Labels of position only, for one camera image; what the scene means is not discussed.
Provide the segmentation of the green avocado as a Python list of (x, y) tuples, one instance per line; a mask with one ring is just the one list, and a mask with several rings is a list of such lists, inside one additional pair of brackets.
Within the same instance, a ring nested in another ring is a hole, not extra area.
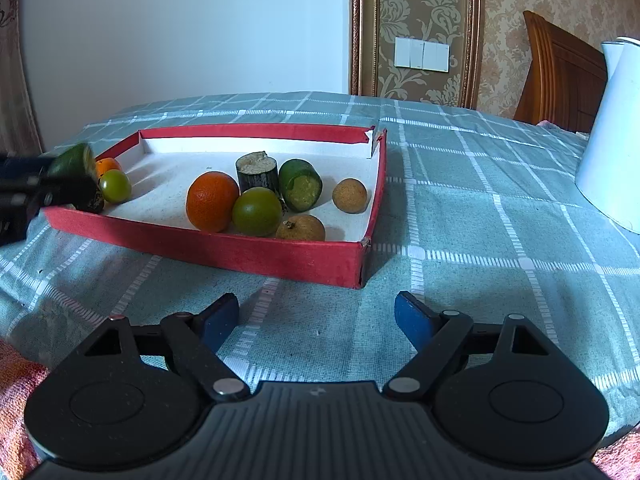
[(50, 165), (48, 177), (90, 177), (98, 180), (96, 160), (88, 143), (78, 143), (55, 157)]

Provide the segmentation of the small orange tangerine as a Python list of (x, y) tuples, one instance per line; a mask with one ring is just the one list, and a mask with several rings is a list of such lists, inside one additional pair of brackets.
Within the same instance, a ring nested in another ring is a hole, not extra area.
[(104, 157), (96, 160), (96, 175), (98, 179), (101, 179), (110, 170), (122, 170), (122, 166), (113, 157)]

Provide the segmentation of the dark green round fruit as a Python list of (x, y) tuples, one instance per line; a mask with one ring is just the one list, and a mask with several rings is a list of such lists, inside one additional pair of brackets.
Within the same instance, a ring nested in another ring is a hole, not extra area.
[(111, 204), (121, 204), (130, 199), (131, 184), (122, 170), (105, 171), (100, 177), (99, 184), (104, 200)]

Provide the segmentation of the large orange tangerine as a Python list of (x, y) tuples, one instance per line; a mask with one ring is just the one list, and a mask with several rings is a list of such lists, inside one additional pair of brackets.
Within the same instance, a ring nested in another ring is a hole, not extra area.
[(235, 180), (221, 171), (198, 176), (186, 193), (186, 216), (197, 229), (217, 233), (228, 228), (240, 196)]

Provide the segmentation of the light green lime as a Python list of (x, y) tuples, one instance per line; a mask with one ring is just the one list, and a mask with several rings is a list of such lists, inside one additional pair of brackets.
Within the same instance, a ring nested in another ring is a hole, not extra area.
[(232, 221), (240, 233), (248, 236), (270, 236), (282, 220), (278, 196), (269, 188), (250, 188), (240, 195), (232, 208)]

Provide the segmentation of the tan longan fruit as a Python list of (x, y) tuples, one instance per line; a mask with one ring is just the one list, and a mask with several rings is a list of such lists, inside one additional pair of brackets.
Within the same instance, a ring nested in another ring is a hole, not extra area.
[(334, 188), (332, 200), (339, 210), (348, 214), (360, 214), (367, 208), (368, 191), (359, 180), (347, 178)]
[(278, 240), (302, 240), (303, 242), (324, 242), (326, 229), (323, 223), (311, 214), (296, 214), (278, 226)]

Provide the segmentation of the dark sugarcane piece white end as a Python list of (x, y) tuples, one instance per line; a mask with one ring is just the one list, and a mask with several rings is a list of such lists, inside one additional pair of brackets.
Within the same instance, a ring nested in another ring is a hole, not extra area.
[(242, 193), (250, 188), (269, 188), (280, 194), (278, 164), (266, 152), (251, 152), (241, 156), (235, 162), (235, 169)]

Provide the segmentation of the green cucumber piece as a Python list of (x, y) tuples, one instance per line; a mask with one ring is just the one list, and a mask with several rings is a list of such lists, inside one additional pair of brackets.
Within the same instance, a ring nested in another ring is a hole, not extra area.
[(304, 212), (318, 202), (323, 183), (310, 162), (292, 158), (279, 170), (279, 188), (290, 211)]

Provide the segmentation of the brown sugarcane log piece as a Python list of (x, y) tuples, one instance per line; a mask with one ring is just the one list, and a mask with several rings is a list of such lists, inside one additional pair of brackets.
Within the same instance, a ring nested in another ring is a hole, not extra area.
[(99, 185), (91, 178), (78, 179), (67, 188), (68, 202), (77, 210), (100, 214), (105, 205)]

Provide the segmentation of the brown curtain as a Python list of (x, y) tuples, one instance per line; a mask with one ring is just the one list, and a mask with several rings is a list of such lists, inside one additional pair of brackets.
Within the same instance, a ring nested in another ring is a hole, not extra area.
[(20, 0), (1, 0), (1, 151), (39, 155), (43, 143), (22, 59)]

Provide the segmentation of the red shallow cardboard box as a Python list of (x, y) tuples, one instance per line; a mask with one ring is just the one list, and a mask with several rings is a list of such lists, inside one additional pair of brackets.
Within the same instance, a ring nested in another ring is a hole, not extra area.
[(114, 203), (46, 211), (55, 229), (273, 278), (358, 288), (380, 211), (386, 134), (235, 124), (140, 130), (105, 152)]

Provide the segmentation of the green plaid bedsheet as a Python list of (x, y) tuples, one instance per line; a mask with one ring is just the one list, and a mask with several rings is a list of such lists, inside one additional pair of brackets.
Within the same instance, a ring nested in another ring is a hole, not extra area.
[(241, 323), (220, 350), (248, 384), (386, 382), (412, 355), (408, 290), (434, 310), (533, 321), (604, 394), (608, 428), (639, 419), (639, 239), (578, 192), (585, 141), (464, 108), (324, 92), (140, 104), (81, 129), (104, 151), (140, 129), (247, 122), (379, 126), (384, 200), (360, 289), (278, 281), (103, 244), (35, 219), (1, 252), (1, 336), (55, 366), (113, 314), (154, 324), (225, 292)]

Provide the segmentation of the white electric kettle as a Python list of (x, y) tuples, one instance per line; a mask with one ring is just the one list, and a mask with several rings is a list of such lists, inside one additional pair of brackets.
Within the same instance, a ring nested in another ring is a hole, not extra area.
[(602, 214), (638, 233), (640, 46), (618, 37), (602, 48), (608, 79), (575, 183)]

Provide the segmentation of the white wall switch panel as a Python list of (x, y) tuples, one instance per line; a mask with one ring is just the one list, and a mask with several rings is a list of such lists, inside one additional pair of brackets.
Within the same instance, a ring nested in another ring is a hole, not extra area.
[(449, 46), (413, 38), (395, 38), (394, 65), (413, 70), (449, 72)]

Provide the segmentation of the gold ornate wall frame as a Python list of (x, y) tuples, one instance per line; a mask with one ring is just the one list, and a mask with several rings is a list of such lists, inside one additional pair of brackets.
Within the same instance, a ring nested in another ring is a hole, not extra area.
[[(348, 92), (477, 106), (484, 0), (349, 0)], [(398, 37), (449, 47), (445, 73), (395, 65)]]

